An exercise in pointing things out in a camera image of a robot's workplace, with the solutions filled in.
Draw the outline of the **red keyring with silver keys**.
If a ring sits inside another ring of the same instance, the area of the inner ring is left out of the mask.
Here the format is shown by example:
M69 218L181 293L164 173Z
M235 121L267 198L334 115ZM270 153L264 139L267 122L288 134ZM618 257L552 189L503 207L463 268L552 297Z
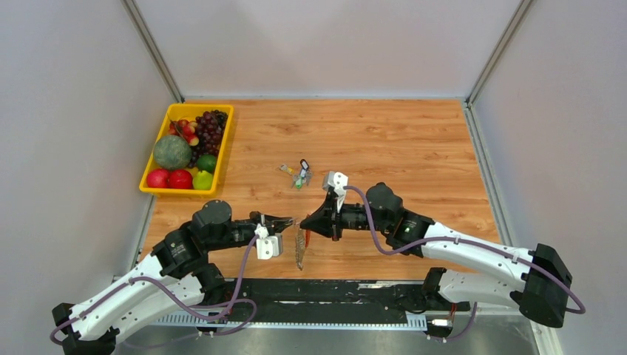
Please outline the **red keyring with silver keys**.
M309 247L311 232L300 227L297 228L295 237L295 262L296 267L302 271L304 268L305 252Z

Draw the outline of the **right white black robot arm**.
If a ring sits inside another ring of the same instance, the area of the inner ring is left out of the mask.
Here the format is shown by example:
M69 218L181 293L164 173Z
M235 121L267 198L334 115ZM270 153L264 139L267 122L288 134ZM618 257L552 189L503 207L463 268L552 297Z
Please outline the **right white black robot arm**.
M361 203L343 202L350 189L329 187L324 202L300 223L301 229L334 241L345 230L368 231L383 254L445 260L474 270L430 270L422 289L429 307L442 308L448 302L502 305L550 328L562 328L567 313L584 313L571 290L572 274L555 248L542 243L534 249L504 246L461 233L406 209L383 182L366 192L358 190ZM570 300L575 300L576 309L568 307Z

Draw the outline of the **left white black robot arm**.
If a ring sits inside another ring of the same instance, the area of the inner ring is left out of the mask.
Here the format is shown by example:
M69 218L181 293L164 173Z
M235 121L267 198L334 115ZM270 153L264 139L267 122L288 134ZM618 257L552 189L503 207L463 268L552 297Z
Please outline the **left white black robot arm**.
M50 340L65 354L111 354L124 337L176 308L206 322L219 320L238 302L243 278L236 278L223 302L226 281L209 253L244 247L248 256L256 248L258 259L271 259L281 255L282 232L293 225L292 217L258 211L235 220L227 202L211 200L103 291L54 307Z

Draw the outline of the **green lime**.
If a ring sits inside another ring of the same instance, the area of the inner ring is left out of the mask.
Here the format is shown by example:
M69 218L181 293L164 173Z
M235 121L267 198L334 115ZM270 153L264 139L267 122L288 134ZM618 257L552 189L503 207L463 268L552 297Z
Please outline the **green lime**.
M197 159L196 167L199 171L205 171L214 174L217 167L217 157L211 154L201 155Z

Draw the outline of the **red apple right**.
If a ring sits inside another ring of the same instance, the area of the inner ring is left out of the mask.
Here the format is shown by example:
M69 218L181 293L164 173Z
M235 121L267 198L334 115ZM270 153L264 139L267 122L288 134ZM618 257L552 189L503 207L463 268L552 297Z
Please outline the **red apple right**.
M193 175L185 169L177 169L169 173L168 187L170 189L193 189Z

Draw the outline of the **red apple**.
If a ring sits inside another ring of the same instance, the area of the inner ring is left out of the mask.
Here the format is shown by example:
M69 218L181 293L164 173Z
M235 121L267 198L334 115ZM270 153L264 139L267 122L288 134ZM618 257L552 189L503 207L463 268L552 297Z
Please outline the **red apple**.
M170 171L167 169L154 169L146 176L146 185L152 189L169 188Z
M193 175L185 169L177 169L169 173L168 187L170 189L193 189Z

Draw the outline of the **dark purple grape bunch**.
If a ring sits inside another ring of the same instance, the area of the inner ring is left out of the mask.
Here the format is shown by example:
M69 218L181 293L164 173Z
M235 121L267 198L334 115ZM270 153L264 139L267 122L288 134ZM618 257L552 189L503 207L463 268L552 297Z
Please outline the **dark purple grape bunch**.
M217 159L226 133L227 123L227 113L216 109L205 111L188 124L187 128L194 129L192 136L187 138L192 149L192 159L188 167L195 167L196 163L205 155Z

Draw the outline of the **red apple left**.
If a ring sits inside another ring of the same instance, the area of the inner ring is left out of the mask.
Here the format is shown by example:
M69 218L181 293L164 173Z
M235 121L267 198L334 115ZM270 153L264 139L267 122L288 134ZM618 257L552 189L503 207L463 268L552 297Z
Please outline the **red apple left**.
M170 171L167 169L154 169L146 176L146 185L152 189L169 188Z

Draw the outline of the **green round melon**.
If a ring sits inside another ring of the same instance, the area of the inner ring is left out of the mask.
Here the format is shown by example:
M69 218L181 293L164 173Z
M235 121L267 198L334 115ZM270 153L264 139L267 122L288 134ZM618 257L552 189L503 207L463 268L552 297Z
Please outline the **green round melon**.
M155 143L152 156L154 162L161 168L183 169L192 160L192 148L180 136L165 135Z

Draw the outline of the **small red apples cluster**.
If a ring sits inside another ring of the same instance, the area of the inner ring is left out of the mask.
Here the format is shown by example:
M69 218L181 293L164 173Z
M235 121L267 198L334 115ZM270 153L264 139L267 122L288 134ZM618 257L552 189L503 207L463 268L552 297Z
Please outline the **small red apples cluster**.
M197 122L195 121L186 119L170 120L168 134L183 138L192 147L196 147L200 143L197 135Z

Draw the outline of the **yellow plastic fruit tray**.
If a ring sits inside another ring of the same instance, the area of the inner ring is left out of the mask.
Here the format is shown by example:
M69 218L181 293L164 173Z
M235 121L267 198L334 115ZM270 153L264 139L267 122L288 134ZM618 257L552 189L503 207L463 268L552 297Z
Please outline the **yellow plastic fruit tray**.
M170 120L178 121L180 119L186 119L188 121L194 121L197 116L202 115L205 111L220 110L226 112L228 115L228 123L226 124L226 133L223 138L220 153L217 157L217 167L213 174L214 181L210 190L195 190L193 189L152 189L146 185L146 176L154 169L163 169L158 166L154 160L152 153L149 157L146 165L143 177L139 183L139 190L145 193L153 194L158 197L162 196L177 196L177 197L202 197L210 198L216 195L219 183L223 180L224 171L227 167L226 159L228 157L229 144L232 141L233 128L233 106L226 104L172 104L169 106L162 124L160 125L160 131L157 135L157 140L165 135L168 135ZM193 177L199 171L195 167L183 168L192 173Z

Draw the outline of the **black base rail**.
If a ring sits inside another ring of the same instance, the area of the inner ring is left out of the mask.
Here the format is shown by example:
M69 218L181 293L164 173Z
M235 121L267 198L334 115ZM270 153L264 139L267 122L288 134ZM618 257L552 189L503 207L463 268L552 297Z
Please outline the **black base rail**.
M238 302L223 316L229 321L302 324L401 324L408 316L451 310L457 306L421 281L253 279L242 281Z

